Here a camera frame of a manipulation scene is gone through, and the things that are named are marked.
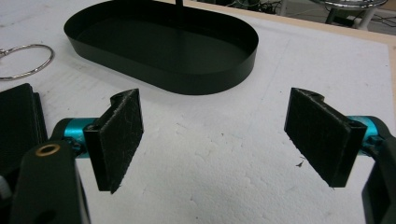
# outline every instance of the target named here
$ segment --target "small black speck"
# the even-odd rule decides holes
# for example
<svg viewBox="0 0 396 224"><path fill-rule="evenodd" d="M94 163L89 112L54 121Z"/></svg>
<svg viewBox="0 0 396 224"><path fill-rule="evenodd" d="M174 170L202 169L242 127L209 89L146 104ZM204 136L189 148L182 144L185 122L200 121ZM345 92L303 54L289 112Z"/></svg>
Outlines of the small black speck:
<svg viewBox="0 0 396 224"><path fill-rule="evenodd" d="M298 167L302 167L303 166L303 163L304 163L304 161L302 161L302 162L300 162L300 163L298 163L296 166L298 166Z"/></svg>

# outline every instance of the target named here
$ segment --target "black foam pad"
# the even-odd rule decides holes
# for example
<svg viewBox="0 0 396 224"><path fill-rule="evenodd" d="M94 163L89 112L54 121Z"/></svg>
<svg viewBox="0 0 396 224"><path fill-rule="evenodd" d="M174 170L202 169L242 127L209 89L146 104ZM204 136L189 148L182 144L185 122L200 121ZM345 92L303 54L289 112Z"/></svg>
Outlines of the black foam pad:
<svg viewBox="0 0 396 224"><path fill-rule="evenodd" d="M143 134L139 90L111 97L111 107L84 129L99 190L114 193L126 174Z"/></svg>
<svg viewBox="0 0 396 224"><path fill-rule="evenodd" d="M344 187L367 127L326 105L324 97L292 88L285 132L330 187Z"/></svg>

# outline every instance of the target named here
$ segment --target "brass insert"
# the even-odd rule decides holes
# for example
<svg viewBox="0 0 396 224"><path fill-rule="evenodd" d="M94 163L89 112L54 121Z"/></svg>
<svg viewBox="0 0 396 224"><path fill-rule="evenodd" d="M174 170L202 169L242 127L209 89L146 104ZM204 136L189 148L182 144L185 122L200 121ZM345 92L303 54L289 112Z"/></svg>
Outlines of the brass insert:
<svg viewBox="0 0 396 224"><path fill-rule="evenodd" d="M61 149L61 146L59 146L58 144L49 144L36 150L35 154L38 157L45 157L56 153L57 151L59 151L59 149Z"/></svg>

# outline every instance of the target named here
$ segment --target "black plastic housing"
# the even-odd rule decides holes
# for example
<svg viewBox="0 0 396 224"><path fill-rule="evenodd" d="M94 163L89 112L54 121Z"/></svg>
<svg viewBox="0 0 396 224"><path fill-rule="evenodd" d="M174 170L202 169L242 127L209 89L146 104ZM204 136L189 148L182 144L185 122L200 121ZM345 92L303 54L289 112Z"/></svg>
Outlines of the black plastic housing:
<svg viewBox="0 0 396 224"><path fill-rule="evenodd" d="M370 117L384 139L361 194L368 224L396 223L396 139L378 118Z"/></svg>
<svg viewBox="0 0 396 224"><path fill-rule="evenodd" d="M75 155L65 141L25 154L9 223L90 223Z"/></svg>

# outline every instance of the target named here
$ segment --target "blue metal part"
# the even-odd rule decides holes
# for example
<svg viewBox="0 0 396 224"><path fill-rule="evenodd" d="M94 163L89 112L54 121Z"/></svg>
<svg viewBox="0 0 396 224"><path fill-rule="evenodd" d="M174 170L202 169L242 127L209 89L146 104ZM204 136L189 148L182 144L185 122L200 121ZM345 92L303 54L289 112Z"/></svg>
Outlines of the blue metal part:
<svg viewBox="0 0 396 224"><path fill-rule="evenodd" d="M347 116L349 119L358 121L367 126L366 134L364 135L363 141L361 143L362 148L365 147L372 147L376 151L381 149L380 145L383 139L378 134L378 129L376 128L375 124L370 120L370 118L364 116ZM359 154L366 155L361 149Z"/></svg>
<svg viewBox="0 0 396 224"><path fill-rule="evenodd" d="M78 154L78 158L89 158L87 144L84 137L84 128L92 124L96 119L72 119L64 130L66 140Z"/></svg>

